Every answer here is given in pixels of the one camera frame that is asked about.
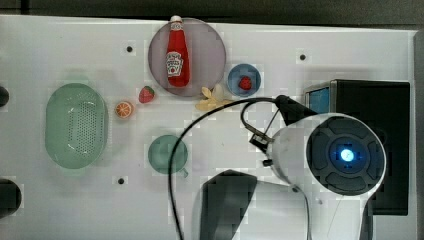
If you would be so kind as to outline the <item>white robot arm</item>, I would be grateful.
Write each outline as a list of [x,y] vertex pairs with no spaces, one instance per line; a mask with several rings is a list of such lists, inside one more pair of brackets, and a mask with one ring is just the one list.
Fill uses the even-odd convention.
[[386,154],[362,121],[338,113],[279,130],[265,152],[269,180],[234,170],[200,191],[196,240],[360,240]]

